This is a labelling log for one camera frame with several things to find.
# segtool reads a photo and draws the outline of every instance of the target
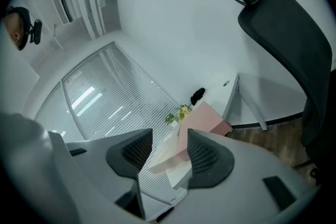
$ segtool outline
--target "wall trim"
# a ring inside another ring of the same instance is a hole
[[[296,120],[298,118],[302,117],[302,112],[287,116],[284,118],[279,118],[276,120],[271,120],[271,121],[266,121],[267,126],[274,125],[274,124],[279,124],[287,121],[292,121]],[[238,125],[231,125],[233,129],[243,129],[243,128],[254,128],[254,127],[260,127],[260,124],[258,122],[256,123],[249,123],[249,124],[238,124]]]

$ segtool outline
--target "pink paper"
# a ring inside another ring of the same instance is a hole
[[[232,127],[206,102],[202,102],[181,122],[176,154],[182,161],[189,160],[187,153],[188,129],[226,135]]]

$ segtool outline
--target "glass wall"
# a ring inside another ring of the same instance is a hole
[[[65,142],[94,140],[152,128],[153,149],[171,127],[165,117],[178,105],[115,44],[87,58],[65,76],[41,107],[36,120]],[[141,192],[170,204],[186,190],[174,190],[165,173],[139,174]]]

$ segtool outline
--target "black office chair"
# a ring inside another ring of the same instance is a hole
[[[241,28],[274,56],[304,90],[307,101],[301,142],[312,161],[323,169],[321,155],[325,147],[321,145],[325,143],[321,139],[325,141],[332,135],[330,123],[324,123],[332,63],[328,40],[296,0],[235,1],[245,6],[238,16]]]

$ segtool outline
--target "wooden floor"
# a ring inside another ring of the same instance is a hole
[[[264,147],[291,167],[309,159],[300,142],[301,119],[268,126],[267,131],[260,127],[234,129],[227,137]],[[315,179],[309,175],[313,168],[312,164],[298,170],[311,186],[315,186]]]

